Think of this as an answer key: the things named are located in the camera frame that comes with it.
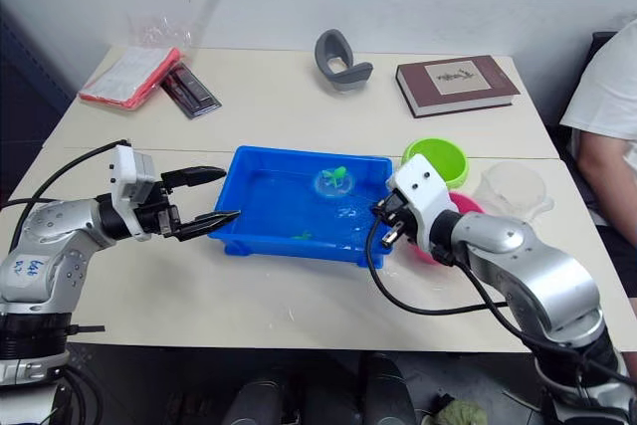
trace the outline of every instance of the white t-shirt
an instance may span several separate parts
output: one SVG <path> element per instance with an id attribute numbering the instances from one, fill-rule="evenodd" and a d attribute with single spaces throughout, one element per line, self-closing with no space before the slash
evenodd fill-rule
<path id="1" fill-rule="evenodd" d="M 624 159 L 637 179 L 637 20 L 590 61 L 560 123 L 628 140 Z M 575 133 L 572 152 L 576 156 L 579 134 Z"/>

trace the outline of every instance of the person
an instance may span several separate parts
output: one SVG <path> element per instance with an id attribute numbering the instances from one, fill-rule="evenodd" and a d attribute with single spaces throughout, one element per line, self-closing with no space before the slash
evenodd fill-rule
<path id="1" fill-rule="evenodd" d="M 561 124 L 596 196 L 593 221 L 637 315 L 637 19 L 593 57 Z M 637 378 L 637 354 L 627 354 Z"/>

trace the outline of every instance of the green bowl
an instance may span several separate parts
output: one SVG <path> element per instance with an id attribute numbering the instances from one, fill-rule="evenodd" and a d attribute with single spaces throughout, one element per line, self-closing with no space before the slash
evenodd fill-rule
<path id="1" fill-rule="evenodd" d="M 469 161 L 462 149 L 454 143 L 440 138 L 418 139 L 407 146 L 401 164 L 405 164 L 418 153 L 436 168 L 449 189 L 456 189 L 464 184 L 469 174 Z"/>

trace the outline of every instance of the book cover label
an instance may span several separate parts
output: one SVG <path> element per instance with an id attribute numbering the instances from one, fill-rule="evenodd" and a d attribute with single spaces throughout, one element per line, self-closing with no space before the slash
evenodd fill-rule
<path id="1" fill-rule="evenodd" d="M 424 68 L 440 95 L 477 92 L 491 88 L 471 60 L 425 65 Z"/>

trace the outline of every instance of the red book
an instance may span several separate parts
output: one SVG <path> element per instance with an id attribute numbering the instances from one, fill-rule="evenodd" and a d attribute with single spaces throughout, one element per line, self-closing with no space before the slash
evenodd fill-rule
<path id="1" fill-rule="evenodd" d="M 520 93 L 489 55 L 399 65 L 396 81 L 417 118 L 507 106 Z"/>

